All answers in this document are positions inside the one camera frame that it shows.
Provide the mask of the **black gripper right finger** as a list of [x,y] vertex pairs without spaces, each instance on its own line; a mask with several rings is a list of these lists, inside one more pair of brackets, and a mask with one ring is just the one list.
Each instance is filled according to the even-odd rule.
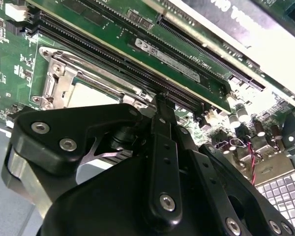
[[196,146],[166,102],[177,143],[183,215],[172,236],[295,236],[284,216],[211,145]]

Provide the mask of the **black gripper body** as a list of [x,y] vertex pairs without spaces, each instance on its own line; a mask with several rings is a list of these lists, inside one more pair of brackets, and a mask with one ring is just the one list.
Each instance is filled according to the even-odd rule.
[[[143,217],[146,160],[117,164],[61,195],[41,225],[43,236],[155,236]],[[183,215],[171,236],[219,236],[204,195],[180,173]]]

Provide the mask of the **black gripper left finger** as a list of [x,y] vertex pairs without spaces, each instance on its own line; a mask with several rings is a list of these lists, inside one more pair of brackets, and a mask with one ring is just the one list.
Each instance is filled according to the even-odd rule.
[[80,185],[76,172],[87,154],[131,150],[121,162],[146,160],[144,219],[154,231],[172,231],[182,219],[182,202],[167,101],[155,96],[151,118],[128,104],[23,113],[15,120],[5,164],[45,219],[61,195]]

